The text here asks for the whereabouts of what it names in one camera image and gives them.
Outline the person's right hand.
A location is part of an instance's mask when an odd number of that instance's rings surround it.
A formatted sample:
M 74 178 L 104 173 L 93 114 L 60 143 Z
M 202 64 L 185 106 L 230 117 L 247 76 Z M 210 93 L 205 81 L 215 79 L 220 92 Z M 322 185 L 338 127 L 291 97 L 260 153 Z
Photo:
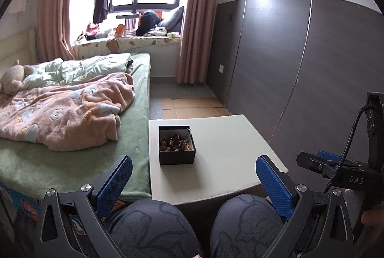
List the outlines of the person's right hand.
M 367 210 L 363 212 L 360 221 L 365 226 L 374 227 L 375 229 L 383 229 L 384 210 L 379 208 Z

